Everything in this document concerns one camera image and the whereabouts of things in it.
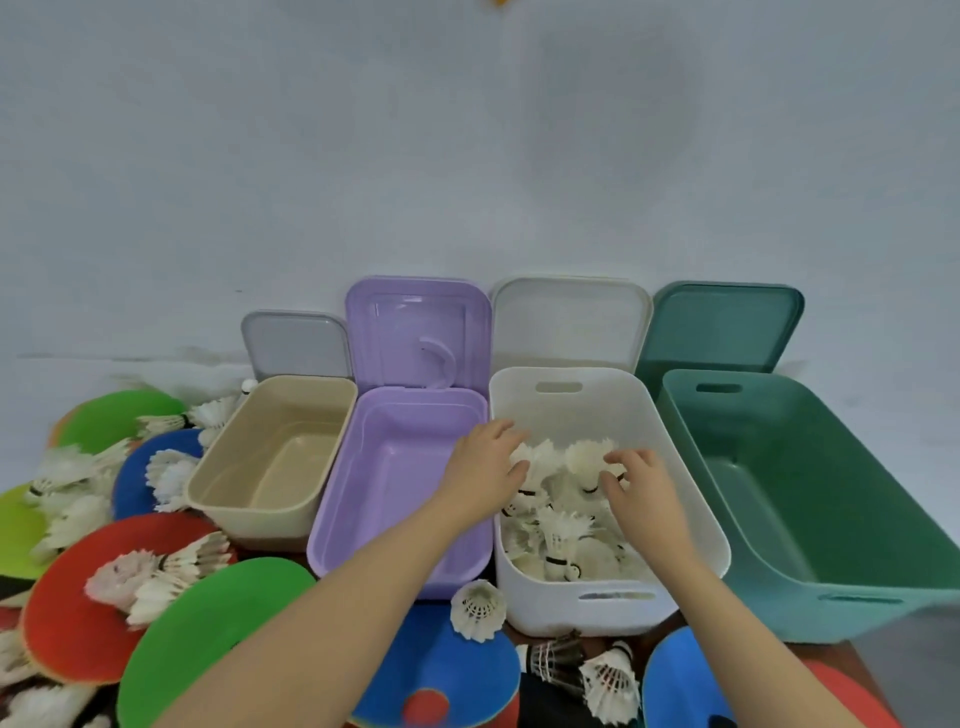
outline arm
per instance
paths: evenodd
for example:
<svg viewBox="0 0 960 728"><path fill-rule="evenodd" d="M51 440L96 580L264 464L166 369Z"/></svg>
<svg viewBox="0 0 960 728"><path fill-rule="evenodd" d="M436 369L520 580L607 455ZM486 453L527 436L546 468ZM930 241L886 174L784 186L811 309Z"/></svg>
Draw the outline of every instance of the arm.
<svg viewBox="0 0 960 728"><path fill-rule="evenodd" d="M864 728L704 564L660 458L651 450L620 450L607 462L624 465L630 481L624 491L603 473L613 514L684 613L738 724Z"/></svg>
<svg viewBox="0 0 960 728"><path fill-rule="evenodd" d="M446 550L522 485L529 463L511 469L510 453L525 434L511 425L461 438L430 500L237 645L155 728L341 728Z"/></svg>

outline purple lid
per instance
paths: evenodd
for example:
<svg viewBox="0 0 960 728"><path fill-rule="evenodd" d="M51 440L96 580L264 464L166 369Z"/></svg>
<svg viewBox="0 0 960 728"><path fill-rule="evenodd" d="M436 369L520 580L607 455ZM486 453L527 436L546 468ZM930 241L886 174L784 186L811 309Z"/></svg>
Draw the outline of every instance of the purple lid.
<svg viewBox="0 0 960 728"><path fill-rule="evenodd" d="M461 387L486 396L492 305L466 280L373 277L347 293L357 387Z"/></svg>

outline person's left hand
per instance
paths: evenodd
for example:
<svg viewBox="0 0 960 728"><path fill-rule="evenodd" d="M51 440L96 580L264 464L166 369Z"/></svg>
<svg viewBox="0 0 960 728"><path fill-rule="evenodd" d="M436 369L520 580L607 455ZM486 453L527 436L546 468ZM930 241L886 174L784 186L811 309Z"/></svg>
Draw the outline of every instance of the person's left hand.
<svg viewBox="0 0 960 728"><path fill-rule="evenodd" d="M523 485L530 463L521 460L511 466L510 455L530 433L513 426L512 420L477 425L453 448L431 500L463 529L491 517Z"/></svg>

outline teal lid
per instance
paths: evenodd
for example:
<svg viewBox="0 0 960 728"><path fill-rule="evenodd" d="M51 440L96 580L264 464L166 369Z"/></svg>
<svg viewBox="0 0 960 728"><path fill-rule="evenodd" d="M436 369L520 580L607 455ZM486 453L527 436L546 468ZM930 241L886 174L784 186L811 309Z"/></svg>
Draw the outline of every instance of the teal lid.
<svg viewBox="0 0 960 728"><path fill-rule="evenodd" d="M773 372L803 313L787 285L672 283L654 298L636 376L655 397L672 369Z"/></svg>

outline blue disc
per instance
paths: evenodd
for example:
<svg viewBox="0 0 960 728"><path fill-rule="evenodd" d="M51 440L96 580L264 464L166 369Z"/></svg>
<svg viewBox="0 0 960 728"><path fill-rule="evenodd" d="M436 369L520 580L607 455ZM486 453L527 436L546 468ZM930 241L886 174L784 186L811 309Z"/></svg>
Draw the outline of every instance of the blue disc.
<svg viewBox="0 0 960 728"><path fill-rule="evenodd" d="M713 716L733 718L693 631L684 627L657 645L643 673L647 728L707 728Z"/></svg>
<svg viewBox="0 0 960 728"><path fill-rule="evenodd" d="M202 457L204 448L199 438L198 429L178 429L152 437L130 453L113 484L113 519L121 521L130 516L153 513L156 498L154 490L147 485L147 463L150 458L162 449L174 449Z"/></svg>
<svg viewBox="0 0 960 728"><path fill-rule="evenodd" d="M402 725L407 698L428 689L449 703L444 728L468 728L506 708L519 684L520 660L503 632L471 642L453 631L449 604L415 604L353 717L370 725Z"/></svg>

